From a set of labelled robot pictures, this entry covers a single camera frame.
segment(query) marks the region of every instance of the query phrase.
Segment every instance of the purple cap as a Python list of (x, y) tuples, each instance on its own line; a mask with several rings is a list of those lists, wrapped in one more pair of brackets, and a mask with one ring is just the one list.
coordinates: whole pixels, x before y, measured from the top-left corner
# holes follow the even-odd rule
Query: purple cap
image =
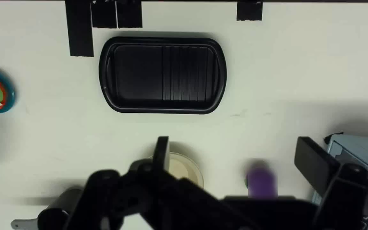
[(268, 168), (254, 168), (248, 171), (247, 186), (252, 196), (277, 196), (277, 177)]

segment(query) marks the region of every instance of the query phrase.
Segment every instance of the black bracket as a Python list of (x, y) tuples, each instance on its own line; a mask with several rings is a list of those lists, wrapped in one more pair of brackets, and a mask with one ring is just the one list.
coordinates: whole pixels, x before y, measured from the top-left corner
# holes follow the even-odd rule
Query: black bracket
[(66, 0), (72, 56), (94, 56), (93, 26), (142, 26), (142, 0)]
[(264, 0), (238, 0), (238, 20), (263, 20)]

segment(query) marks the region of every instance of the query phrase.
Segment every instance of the white table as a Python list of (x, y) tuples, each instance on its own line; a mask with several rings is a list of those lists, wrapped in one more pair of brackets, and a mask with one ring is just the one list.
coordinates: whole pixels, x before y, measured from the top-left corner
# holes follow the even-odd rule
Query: white table
[[(202, 166), (218, 196), (247, 194), (245, 168), (266, 159), (279, 194), (306, 197), (297, 136), (368, 134), (368, 5), (265, 3), (265, 21), (237, 21), (236, 2), (144, 3), (145, 30), (218, 39), (229, 80), (211, 114), (118, 113), (102, 94), (98, 63), (116, 29), (95, 29), (95, 58), (70, 56), (63, 2), (0, 2), (0, 67), (18, 89), (0, 114), (0, 230), (35, 217), (39, 196), (128, 166), (168, 134)], [(126, 228), (144, 228), (132, 217)]]

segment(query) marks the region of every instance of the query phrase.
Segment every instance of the black oval object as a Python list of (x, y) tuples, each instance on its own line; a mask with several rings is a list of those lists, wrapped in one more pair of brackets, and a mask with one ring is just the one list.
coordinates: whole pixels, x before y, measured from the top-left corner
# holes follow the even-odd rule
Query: black oval object
[(227, 63), (209, 38), (116, 36), (103, 49), (100, 82), (121, 112), (209, 113), (223, 98)]

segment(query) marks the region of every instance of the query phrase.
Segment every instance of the beige round object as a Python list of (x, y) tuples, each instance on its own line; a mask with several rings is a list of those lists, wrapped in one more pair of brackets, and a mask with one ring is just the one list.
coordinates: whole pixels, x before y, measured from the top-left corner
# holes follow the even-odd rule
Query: beige round object
[(171, 151), (168, 162), (169, 162), (169, 172), (174, 177), (177, 178), (187, 177), (199, 186), (204, 186), (204, 177), (201, 169), (194, 159), (183, 154)]

